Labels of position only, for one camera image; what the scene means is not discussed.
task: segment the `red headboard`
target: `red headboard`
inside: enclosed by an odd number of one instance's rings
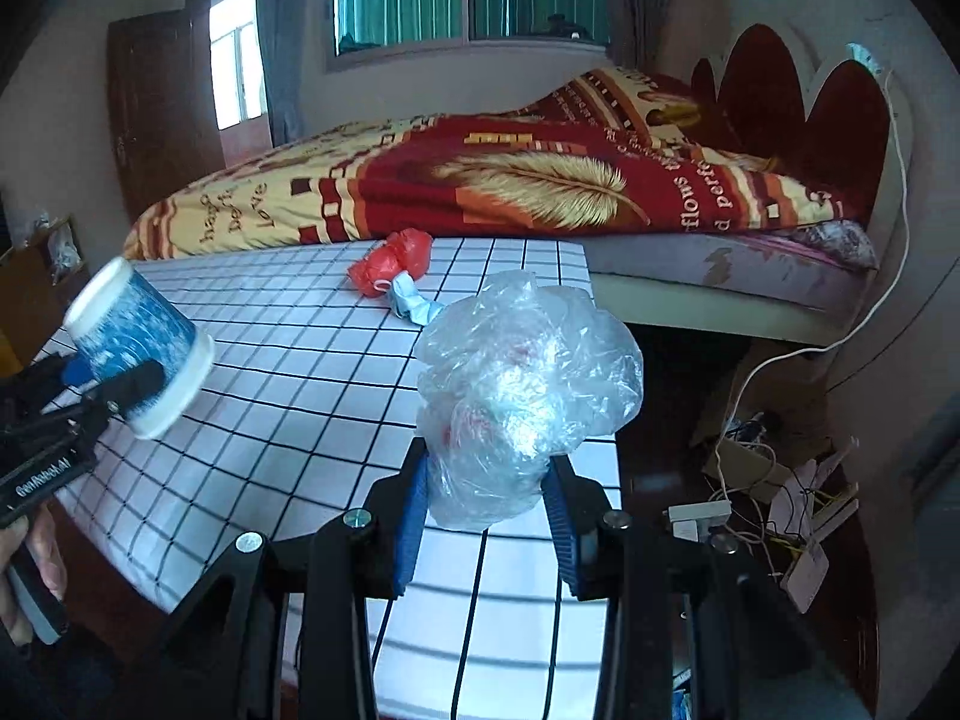
[[[802,82],[797,47],[767,25],[744,30],[731,49],[715,99],[743,151],[776,157],[779,170],[805,182],[842,189],[870,220],[887,154],[890,119],[875,75],[847,59],[829,71],[819,89]],[[714,72],[702,59],[690,85],[714,99]]]

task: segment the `red plastic bag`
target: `red plastic bag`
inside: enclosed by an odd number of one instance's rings
[[[433,238],[422,230],[408,227],[391,233],[382,247],[347,268],[347,275],[359,293],[376,298],[386,291],[376,288],[377,281],[390,282],[400,271],[407,271],[414,279],[423,276],[430,266],[432,247]]]
[[[378,290],[374,284],[377,281],[391,282],[402,269],[394,250],[390,247],[379,247],[347,268],[347,275],[362,295],[376,298],[385,290]]]
[[[433,238],[422,230],[412,227],[398,233],[391,233],[387,237],[387,247],[396,254],[403,270],[410,274],[411,279],[419,279],[430,266],[430,250],[433,247]]]

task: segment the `headboard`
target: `headboard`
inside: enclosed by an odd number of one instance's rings
[[[690,85],[723,109],[743,151],[842,189],[862,209],[882,261],[902,193],[885,85],[906,166],[913,119],[893,71],[867,47],[838,46],[815,66],[792,28],[753,23],[736,31],[726,55],[701,59]]]

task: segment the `red and yellow bedspread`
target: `red and yellow bedspread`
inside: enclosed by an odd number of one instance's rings
[[[690,142],[698,103],[593,71],[510,114],[347,124],[210,175],[134,225],[162,259],[386,237],[734,232],[855,218],[839,194]]]

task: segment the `feather print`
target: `feather print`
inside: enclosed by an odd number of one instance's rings
[[[434,175],[557,227],[600,226],[616,216],[621,204],[650,223],[623,194],[627,182],[620,171],[593,157],[546,151],[477,154],[439,165]]]

